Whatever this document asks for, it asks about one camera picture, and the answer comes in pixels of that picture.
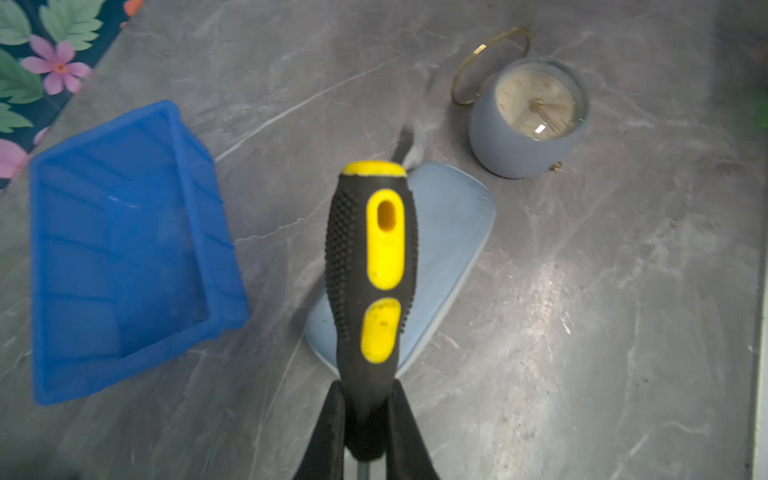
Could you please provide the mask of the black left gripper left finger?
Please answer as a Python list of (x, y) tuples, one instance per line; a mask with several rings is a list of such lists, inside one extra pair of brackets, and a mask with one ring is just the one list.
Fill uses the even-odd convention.
[(346, 406), (340, 381), (334, 381), (294, 480), (343, 480)]

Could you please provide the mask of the black yellow screwdriver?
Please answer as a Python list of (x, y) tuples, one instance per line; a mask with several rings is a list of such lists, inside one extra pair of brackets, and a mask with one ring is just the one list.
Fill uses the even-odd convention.
[(414, 301), (417, 258), (418, 222), (405, 167), (376, 159), (345, 166), (330, 207), (325, 276), (345, 399), (344, 443), (361, 464), (387, 450), (388, 399)]

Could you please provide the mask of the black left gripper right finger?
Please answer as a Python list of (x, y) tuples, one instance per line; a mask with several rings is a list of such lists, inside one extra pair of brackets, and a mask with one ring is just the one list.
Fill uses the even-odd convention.
[(407, 396), (395, 379), (387, 402), (387, 480), (439, 480)]

